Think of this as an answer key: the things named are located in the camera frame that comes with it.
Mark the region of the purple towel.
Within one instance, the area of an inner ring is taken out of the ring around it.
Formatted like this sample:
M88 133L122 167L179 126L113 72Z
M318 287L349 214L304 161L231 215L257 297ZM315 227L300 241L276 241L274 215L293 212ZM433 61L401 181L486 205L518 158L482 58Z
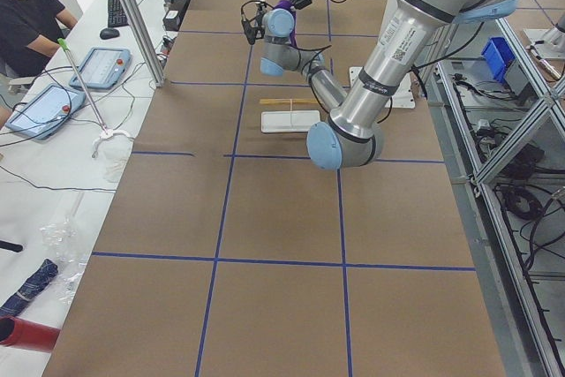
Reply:
M273 9L272 32L278 37L288 36L290 44L296 48L296 11L290 0L280 0Z

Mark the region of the white rack base tray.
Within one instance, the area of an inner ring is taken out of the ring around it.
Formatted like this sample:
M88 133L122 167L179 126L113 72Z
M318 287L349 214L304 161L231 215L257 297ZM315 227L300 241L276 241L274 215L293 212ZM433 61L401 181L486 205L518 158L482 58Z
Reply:
M260 129L263 133L308 132L319 121L318 110L264 111Z

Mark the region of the black keyboard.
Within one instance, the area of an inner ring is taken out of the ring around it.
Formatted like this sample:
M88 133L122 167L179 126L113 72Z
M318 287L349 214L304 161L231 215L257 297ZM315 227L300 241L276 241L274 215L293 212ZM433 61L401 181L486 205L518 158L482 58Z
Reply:
M107 0L107 27L119 28L128 25L128 19L120 0Z

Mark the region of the black computer mouse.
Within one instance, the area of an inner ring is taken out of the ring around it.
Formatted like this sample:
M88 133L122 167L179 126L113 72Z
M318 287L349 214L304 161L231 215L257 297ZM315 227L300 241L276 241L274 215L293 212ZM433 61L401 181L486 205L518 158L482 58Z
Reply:
M117 28L106 27L101 30L99 37L101 40L111 40L120 36L120 32Z

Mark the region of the blue plastic bin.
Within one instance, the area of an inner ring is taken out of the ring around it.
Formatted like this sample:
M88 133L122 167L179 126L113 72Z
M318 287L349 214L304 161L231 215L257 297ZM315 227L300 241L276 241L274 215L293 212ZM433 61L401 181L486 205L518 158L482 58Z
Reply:
M481 56L493 75L493 79L499 83L505 81L507 70L516 59L509 43L504 37L490 37L481 51Z

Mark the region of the blue teach pendant far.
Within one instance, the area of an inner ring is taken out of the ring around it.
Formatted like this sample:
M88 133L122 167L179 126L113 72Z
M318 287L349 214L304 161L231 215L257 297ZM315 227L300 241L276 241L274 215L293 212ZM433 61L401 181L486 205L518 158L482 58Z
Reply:
M71 55L86 87L95 90L112 88L123 76L132 60L129 49L91 48L80 64L74 54Z

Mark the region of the blue teach pendant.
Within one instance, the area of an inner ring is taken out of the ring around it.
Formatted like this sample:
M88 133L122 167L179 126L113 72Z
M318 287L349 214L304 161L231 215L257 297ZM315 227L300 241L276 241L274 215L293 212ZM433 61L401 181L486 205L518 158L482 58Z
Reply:
M91 48L80 64L74 54L71 55L86 87L95 90L112 88L123 76L132 60L129 49Z
M47 139L83 105L82 91L50 84L22 109L12 113L6 127L31 139Z

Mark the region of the person in black shirt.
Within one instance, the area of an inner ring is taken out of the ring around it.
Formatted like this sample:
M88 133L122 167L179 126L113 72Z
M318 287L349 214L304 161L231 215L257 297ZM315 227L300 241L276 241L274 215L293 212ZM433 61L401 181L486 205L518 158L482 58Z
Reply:
M1 58L19 77L40 74L78 23L59 0L1 0Z

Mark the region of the blue teach pendant near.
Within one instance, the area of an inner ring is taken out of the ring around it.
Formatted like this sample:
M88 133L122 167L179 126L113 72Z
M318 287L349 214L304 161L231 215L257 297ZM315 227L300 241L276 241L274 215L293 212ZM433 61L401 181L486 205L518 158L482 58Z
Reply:
M50 84L22 109L12 113L6 127L31 139L47 139L83 105L82 91Z

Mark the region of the clear plastic wrap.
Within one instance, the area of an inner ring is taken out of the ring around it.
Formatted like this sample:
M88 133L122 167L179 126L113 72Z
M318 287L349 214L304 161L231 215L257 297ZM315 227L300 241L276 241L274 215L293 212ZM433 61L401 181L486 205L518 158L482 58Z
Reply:
M77 218L83 199L83 192L64 194L49 221L40 228L47 256L58 267L53 280L56 297L67 305L76 295L89 258L86 233Z

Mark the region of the folded dark blue umbrella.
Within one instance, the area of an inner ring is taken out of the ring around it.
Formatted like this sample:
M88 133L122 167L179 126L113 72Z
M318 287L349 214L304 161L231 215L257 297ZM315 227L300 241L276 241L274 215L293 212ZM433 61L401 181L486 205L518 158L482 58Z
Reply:
M58 265L45 259L40 267L1 304L1 317L19 316L57 277Z

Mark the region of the red cylinder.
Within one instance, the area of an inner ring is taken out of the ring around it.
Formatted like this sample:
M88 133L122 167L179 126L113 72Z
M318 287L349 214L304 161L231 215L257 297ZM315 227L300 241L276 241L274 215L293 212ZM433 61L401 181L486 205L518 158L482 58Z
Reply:
M1 318L1 345L21 350L51 353L60 329L19 317Z

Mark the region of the aluminium frame post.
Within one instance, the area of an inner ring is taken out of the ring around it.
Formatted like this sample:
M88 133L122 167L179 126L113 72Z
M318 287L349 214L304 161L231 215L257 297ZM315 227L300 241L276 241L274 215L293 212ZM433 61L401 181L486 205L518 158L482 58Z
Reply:
M151 73L154 84L156 87L162 87L164 83L163 69L154 51L149 32L147 31L145 21L142 18L137 2L136 0L120 0L120 2L124 7L134 38L145 60L147 68Z

